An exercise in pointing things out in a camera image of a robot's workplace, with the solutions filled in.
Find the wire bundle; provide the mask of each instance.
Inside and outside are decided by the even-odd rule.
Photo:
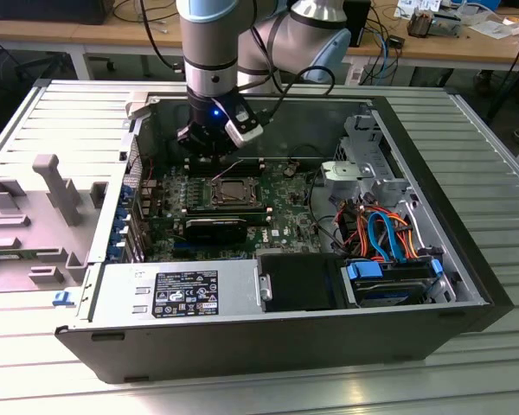
[[[343,220],[343,215],[346,211],[356,216],[356,220],[350,222],[355,223],[356,230],[348,236],[343,244],[337,240],[335,245],[347,252],[350,257],[361,257],[378,262],[390,261],[388,254],[381,248],[381,242],[384,239],[388,239],[393,257],[400,262],[404,262],[408,259],[417,259],[419,257],[413,245],[413,231],[411,226],[397,213],[391,212],[378,205],[351,207],[344,203],[333,220],[336,225]],[[375,237],[375,222],[383,223],[387,228],[378,241]],[[331,236],[334,241],[336,232]],[[372,251],[375,251],[376,255],[372,254],[369,256]]]
[[[360,85],[365,85],[367,82],[369,82],[370,85],[373,85],[373,80],[376,80],[375,84],[379,85],[379,82],[381,80],[384,80],[388,77],[392,77],[390,80],[390,83],[392,84],[394,82],[394,76],[396,75],[396,72],[398,71],[398,65],[399,65],[399,59],[401,57],[401,51],[398,48],[395,48],[396,58],[388,65],[388,56],[389,56],[389,50],[387,45],[387,39],[388,39],[388,28],[381,23],[381,18],[379,17],[379,13],[375,9],[375,7],[371,6],[371,10],[375,14],[376,20],[373,19],[367,19],[367,27],[365,28],[368,32],[371,32],[375,35],[375,42],[376,40],[377,45],[381,48],[381,52],[377,56],[375,63],[371,67],[369,71],[366,72],[366,76],[363,79],[363,81],[360,83]],[[383,58],[382,61],[382,67],[379,70],[379,72],[375,73],[375,68],[377,64],[379,63],[379,59]],[[394,67],[392,72],[386,73],[391,67]]]

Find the aluminum workbench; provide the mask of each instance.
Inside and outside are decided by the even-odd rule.
[[[0,178],[43,189],[31,157],[65,160],[78,188],[107,181],[130,128],[131,92],[176,83],[53,81],[35,86],[0,136]],[[294,88],[314,93],[320,86]],[[459,97],[429,88],[355,88],[398,114],[516,308],[483,333],[462,335],[422,362],[307,372],[108,385],[53,336],[74,309],[53,291],[0,294],[2,413],[519,413],[519,165]]]

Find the blue latch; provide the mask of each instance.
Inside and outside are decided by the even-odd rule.
[[[125,199],[132,197],[132,194],[133,192],[131,186],[127,186],[126,184],[121,186],[121,194],[119,195],[121,200],[124,201]]]
[[[106,255],[108,257],[119,258],[121,256],[121,248],[118,246],[108,246],[106,249]]]
[[[113,221],[113,230],[120,231],[122,230],[126,224],[121,219],[116,219]]]
[[[58,291],[55,293],[54,301],[52,301],[52,305],[75,305],[75,301],[72,299],[72,294],[69,291]]]
[[[442,268],[442,264],[440,263],[440,261],[438,261],[437,259],[432,259],[431,265],[437,277],[442,277],[442,275],[444,274],[444,268]]]
[[[375,261],[352,262],[346,267],[349,279],[382,278],[381,266]]]
[[[115,219],[124,219],[127,217],[129,212],[124,207],[118,207],[115,209]]]
[[[110,234],[110,245],[115,245],[121,242],[123,237],[119,233]]]

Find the computer case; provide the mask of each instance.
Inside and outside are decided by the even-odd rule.
[[[115,0],[4,0],[0,20],[102,24]]]

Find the warning label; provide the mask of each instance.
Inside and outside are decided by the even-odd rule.
[[[219,314],[217,271],[160,272],[156,275],[155,318]]]

